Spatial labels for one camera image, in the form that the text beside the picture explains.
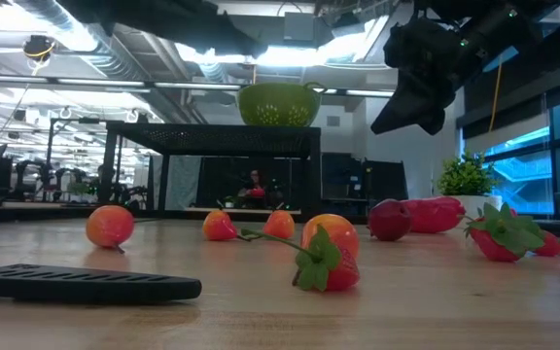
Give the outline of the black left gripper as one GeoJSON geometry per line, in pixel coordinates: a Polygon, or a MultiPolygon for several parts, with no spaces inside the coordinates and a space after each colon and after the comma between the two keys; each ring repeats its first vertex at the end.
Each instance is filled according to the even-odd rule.
{"type": "Polygon", "coordinates": [[[206,45],[217,54],[260,56],[268,45],[218,18],[204,0],[73,0],[73,15],[100,24],[111,36],[116,24],[174,42],[206,45]]]}

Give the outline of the green plastic colander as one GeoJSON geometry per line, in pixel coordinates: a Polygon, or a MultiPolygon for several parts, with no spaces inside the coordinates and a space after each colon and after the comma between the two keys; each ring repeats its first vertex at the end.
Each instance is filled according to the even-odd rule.
{"type": "Polygon", "coordinates": [[[309,127],[327,90],[316,82],[260,83],[242,88],[237,106],[247,125],[309,127]]]}

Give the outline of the dark red plum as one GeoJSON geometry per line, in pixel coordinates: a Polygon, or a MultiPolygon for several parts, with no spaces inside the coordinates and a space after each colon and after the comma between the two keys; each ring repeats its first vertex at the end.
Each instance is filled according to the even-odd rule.
{"type": "Polygon", "coordinates": [[[401,201],[385,199],[369,210],[367,227],[371,237],[397,241],[410,232],[411,216],[401,201]]]}

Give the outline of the red strawberry green leaves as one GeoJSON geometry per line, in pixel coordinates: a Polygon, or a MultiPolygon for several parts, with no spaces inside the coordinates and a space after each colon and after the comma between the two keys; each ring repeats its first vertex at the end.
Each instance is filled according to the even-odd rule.
{"type": "Polygon", "coordinates": [[[542,257],[560,256],[560,241],[551,232],[543,231],[543,245],[533,251],[534,254],[542,257]]]}
{"type": "Polygon", "coordinates": [[[544,245],[545,234],[533,218],[518,215],[506,202],[499,209],[484,203],[479,214],[466,223],[464,233],[489,261],[515,263],[544,245]]]}

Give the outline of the small orange peach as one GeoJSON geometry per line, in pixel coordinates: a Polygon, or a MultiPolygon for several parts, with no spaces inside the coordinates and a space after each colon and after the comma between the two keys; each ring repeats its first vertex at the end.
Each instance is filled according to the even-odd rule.
{"type": "Polygon", "coordinates": [[[288,211],[273,211],[264,224],[262,232],[282,239],[292,238],[295,233],[294,219],[288,211]]]}
{"type": "Polygon", "coordinates": [[[132,214],[117,205],[104,205],[95,209],[86,221],[86,237],[95,246],[124,253],[121,245],[134,230],[132,214]]]}
{"type": "Polygon", "coordinates": [[[211,211],[203,222],[202,231],[211,241],[231,240],[238,235],[237,228],[223,210],[211,211]]]}
{"type": "Polygon", "coordinates": [[[301,246],[307,248],[311,239],[321,226],[331,241],[339,248],[345,248],[357,258],[360,251],[360,239],[354,226],[344,217],[335,214],[321,214],[310,219],[304,226],[301,235],[301,246]]]}

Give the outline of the black kitchen knife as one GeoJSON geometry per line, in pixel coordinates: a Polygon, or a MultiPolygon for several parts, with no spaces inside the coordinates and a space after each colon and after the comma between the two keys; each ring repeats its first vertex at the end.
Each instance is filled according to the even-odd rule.
{"type": "Polygon", "coordinates": [[[198,298],[188,277],[38,264],[0,266],[0,298],[84,304],[156,304],[198,298]]]}

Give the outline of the green plant in white pot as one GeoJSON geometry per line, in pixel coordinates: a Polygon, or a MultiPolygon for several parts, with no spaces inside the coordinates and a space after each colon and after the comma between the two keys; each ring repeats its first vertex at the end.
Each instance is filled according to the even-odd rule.
{"type": "Polygon", "coordinates": [[[466,215],[476,219],[480,216],[484,204],[500,209],[503,200],[492,194],[498,184],[493,174],[494,165],[485,161],[482,153],[465,152],[443,162],[443,172],[437,180],[437,189],[444,196],[459,200],[466,210],[466,215]]]}

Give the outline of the long red bell pepper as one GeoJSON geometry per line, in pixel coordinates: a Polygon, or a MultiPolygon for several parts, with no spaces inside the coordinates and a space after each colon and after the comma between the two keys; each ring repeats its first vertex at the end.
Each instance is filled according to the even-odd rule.
{"type": "Polygon", "coordinates": [[[440,233],[459,225],[466,209],[450,196],[403,200],[410,213],[411,230],[418,233],[440,233]]]}

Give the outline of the person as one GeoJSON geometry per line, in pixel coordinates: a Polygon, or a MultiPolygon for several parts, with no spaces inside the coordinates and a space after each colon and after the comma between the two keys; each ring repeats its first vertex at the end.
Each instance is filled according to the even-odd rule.
{"type": "Polygon", "coordinates": [[[267,209],[269,206],[266,186],[263,183],[263,178],[258,169],[250,172],[249,179],[245,181],[244,186],[238,191],[237,198],[243,209],[267,209]],[[263,188],[265,191],[264,197],[250,196],[250,190],[254,188],[263,188]]]}

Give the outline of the white curtain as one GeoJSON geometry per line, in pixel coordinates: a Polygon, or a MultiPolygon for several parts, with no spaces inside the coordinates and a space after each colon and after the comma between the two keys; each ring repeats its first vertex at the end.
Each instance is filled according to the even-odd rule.
{"type": "MultiPolygon", "coordinates": [[[[171,156],[168,167],[166,210],[185,210],[196,202],[201,157],[171,156]]],[[[158,209],[161,191],[160,176],[162,156],[152,156],[154,205],[158,209]]]]}

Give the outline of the red strawberry long green stem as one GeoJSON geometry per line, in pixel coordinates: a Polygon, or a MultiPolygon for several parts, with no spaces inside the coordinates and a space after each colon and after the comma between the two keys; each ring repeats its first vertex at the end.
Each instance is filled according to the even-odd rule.
{"type": "Polygon", "coordinates": [[[332,242],[328,232],[317,226],[315,235],[306,247],[273,235],[243,228],[246,239],[264,238],[295,248],[297,272],[293,285],[304,291],[340,292],[353,288],[361,278],[352,254],[332,242]]]}

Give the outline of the black round ceiling device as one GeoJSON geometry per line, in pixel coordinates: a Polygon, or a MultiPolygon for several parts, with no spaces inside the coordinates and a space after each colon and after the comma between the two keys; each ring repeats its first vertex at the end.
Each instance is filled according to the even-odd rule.
{"type": "Polygon", "coordinates": [[[36,63],[49,61],[55,48],[55,41],[44,35],[31,35],[22,46],[24,55],[36,63]]]}

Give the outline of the background wooden table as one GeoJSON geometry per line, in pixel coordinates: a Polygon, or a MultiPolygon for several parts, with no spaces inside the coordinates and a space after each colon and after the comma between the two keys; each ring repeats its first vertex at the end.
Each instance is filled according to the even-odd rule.
{"type": "Polygon", "coordinates": [[[88,217],[96,206],[49,202],[5,201],[0,204],[0,223],[80,219],[88,217]]]}

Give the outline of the long ceiling light rail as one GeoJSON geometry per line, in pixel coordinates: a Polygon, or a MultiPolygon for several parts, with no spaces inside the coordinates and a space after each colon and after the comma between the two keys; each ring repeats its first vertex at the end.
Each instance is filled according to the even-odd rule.
{"type": "MultiPolygon", "coordinates": [[[[86,78],[61,78],[61,77],[39,77],[39,76],[15,76],[0,75],[1,84],[30,84],[30,85],[62,85],[93,88],[123,88],[124,90],[146,90],[151,88],[172,88],[187,90],[217,90],[217,91],[239,91],[246,85],[237,84],[215,84],[194,82],[154,82],[154,81],[123,81],[123,80],[101,80],[86,78]]],[[[351,96],[351,97],[376,97],[389,98],[394,92],[389,89],[357,89],[333,87],[327,88],[318,83],[306,83],[304,88],[313,88],[316,92],[325,95],[351,96]]]]}

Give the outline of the black background rig frame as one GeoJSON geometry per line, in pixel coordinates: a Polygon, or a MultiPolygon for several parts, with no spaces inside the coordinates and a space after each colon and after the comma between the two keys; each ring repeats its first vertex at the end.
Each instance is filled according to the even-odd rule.
{"type": "Polygon", "coordinates": [[[109,178],[109,199],[145,205],[154,153],[107,127],[118,124],[96,115],[50,120],[47,165],[53,199],[94,203],[102,179],[109,178]]]}

